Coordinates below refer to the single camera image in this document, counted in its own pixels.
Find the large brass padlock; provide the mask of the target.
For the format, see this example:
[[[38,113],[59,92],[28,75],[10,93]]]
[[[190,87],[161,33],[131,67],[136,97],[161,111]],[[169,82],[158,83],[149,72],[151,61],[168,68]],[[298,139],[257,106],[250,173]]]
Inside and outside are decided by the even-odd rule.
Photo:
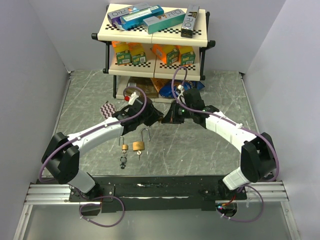
[[[151,141],[150,130],[148,128],[143,128],[140,130],[140,140],[132,143],[132,150],[134,152],[144,151],[145,150],[145,142],[144,142],[144,132],[147,133],[147,140]]]

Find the small brass padlock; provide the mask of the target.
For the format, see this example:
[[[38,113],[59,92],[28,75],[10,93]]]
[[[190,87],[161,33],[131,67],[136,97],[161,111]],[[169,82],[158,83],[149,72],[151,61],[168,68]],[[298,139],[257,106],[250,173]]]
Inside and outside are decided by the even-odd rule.
[[[125,143],[125,138],[123,136],[119,137],[118,145],[121,147],[122,151],[127,151],[129,149],[129,146]]]

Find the key with panda keychain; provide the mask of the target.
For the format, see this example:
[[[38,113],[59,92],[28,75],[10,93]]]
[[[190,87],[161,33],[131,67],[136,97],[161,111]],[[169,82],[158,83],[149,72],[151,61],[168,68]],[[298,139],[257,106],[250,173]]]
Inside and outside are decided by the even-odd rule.
[[[127,151],[126,150],[122,150],[122,155],[120,157],[119,166],[120,166],[121,169],[125,169],[126,164],[127,164]]]

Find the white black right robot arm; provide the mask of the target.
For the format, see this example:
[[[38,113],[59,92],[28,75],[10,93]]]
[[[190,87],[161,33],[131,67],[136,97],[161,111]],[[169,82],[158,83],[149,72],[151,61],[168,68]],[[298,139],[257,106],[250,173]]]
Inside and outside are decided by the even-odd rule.
[[[236,190],[250,183],[256,183],[277,169],[279,161],[271,137],[267,133],[254,133],[240,123],[226,117],[212,105],[205,105],[200,92],[182,85],[174,93],[175,100],[162,123],[182,124],[185,119],[212,131],[240,153],[240,166],[218,181],[218,193],[223,199],[230,199]]]

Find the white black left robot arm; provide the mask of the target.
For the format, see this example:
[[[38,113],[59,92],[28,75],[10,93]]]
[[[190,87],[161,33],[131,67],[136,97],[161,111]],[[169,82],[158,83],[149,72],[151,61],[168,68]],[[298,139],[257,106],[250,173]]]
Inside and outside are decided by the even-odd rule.
[[[89,173],[80,169],[80,157],[104,142],[135,131],[142,124],[150,127],[163,116],[149,98],[139,96],[93,127],[69,135],[56,133],[41,159],[41,168],[47,169],[59,184],[68,184],[78,189],[87,201],[93,201],[102,190]]]

